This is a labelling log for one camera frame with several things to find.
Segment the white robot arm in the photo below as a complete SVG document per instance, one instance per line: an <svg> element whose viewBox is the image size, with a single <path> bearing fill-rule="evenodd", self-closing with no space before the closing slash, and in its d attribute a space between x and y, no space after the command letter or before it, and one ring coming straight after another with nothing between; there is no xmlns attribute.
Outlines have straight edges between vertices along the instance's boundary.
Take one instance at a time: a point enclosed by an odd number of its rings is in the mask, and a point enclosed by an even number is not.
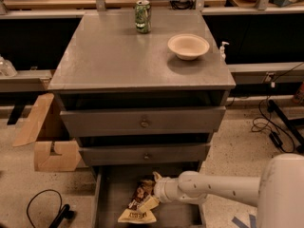
<svg viewBox="0 0 304 228"><path fill-rule="evenodd" d="M208 176L185 171L176 178L155 175L154 195L138 207L143 213L172 201L201 204L209 195L254 206L256 228L304 228L304 157L272 158L259 177Z"/></svg>

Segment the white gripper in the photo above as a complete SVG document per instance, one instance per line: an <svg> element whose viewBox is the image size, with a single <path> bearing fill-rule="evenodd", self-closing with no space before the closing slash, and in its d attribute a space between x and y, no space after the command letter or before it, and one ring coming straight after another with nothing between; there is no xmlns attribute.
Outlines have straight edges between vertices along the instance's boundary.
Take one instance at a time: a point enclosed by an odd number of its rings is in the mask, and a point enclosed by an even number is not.
<svg viewBox="0 0 304 228"><path fill-rule="evenodd" d="M178 198L178 180L169 177L163 178L158 172L153 172L154 181L154 196L147 196L138 206L140 213L145 213L154 209L159 203L168 203Z"/></svg>

